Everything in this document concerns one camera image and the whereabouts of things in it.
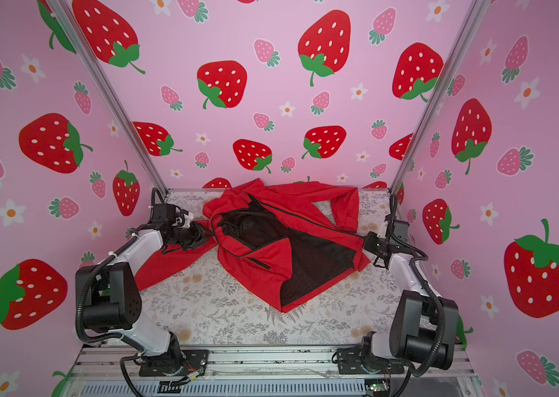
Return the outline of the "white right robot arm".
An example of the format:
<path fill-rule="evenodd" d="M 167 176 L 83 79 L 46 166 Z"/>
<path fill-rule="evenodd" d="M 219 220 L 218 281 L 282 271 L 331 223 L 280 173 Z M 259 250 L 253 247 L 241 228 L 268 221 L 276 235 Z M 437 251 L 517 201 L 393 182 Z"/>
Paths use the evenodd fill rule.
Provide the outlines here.
<path fill-rule="evenodd" d="M 371 332 L 363 339 L 363 365 L 372 370 L 406 365 L 416 377 L 430 368 L 449 369 L 455 354 L 458 307 L 427 280 L 420 266 L 428 260 L 427 254 L 395 235 L 381 238 L 373 232 L 365 237 L 364 249 L 384 262 L 401 297 L 389 336 Z"/>

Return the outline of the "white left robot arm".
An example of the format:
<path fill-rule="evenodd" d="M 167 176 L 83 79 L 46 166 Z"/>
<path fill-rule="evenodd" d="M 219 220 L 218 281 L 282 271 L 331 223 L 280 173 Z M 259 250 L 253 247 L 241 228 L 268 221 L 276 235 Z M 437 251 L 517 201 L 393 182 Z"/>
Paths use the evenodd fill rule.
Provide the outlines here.
<path fill-rule="evenodd" d="M 184 352 L 175 334 L 143 314 L 135 274 L 165 246 L 193 249 L 204 242 L 202 227 L 195 222 L 190 226 L 147 223 L 101 263 L 79 269 L 74 321 L 79 340 L 87 344 L 109 339 L 124 342 L 136 350 L 133 360 L 140 363 L 144 375 L 203 374 L 208 352 Z"/>

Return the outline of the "red zip-up jacket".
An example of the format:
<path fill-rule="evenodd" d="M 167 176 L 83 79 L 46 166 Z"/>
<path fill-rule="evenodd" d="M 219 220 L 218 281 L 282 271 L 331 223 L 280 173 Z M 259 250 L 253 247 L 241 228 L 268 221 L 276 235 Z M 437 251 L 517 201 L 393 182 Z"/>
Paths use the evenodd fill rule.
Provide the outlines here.
<path fill-rule="evenodd" d="M 356 188 L 253 180 L 203 205 L 208 241 L 188 251 L 179 243 L 158 249 L 135 274 L 137 286 L 152 287 L 217 248 L 228 274 L 287 313 L 369 265 L 359 209 Z"/>

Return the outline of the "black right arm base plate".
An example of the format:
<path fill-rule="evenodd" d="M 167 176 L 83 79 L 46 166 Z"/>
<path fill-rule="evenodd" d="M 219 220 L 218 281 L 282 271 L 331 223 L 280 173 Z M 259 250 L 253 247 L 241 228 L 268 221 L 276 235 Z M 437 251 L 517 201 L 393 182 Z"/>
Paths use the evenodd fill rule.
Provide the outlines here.
<path fill-rule="evenodd" d="M 331 357 L 341 375 L 402 375 L 405 368 L 391 358 L 383 358 L 362 352 L 358 346 L 339 348 Z"/>

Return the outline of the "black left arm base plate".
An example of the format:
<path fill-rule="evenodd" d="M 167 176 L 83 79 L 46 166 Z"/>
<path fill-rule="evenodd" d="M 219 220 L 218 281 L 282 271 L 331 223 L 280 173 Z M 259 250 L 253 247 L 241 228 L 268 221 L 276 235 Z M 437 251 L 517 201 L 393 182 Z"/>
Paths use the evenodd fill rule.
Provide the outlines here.
<path fill-rule="evenodd" d="M 209 350 L 198 349 L 182 350 L 178 356 L 167 352 L 156 357 L 144 357 L 139 376 L 202 376 L 206 371 L 208 356 Z"/>

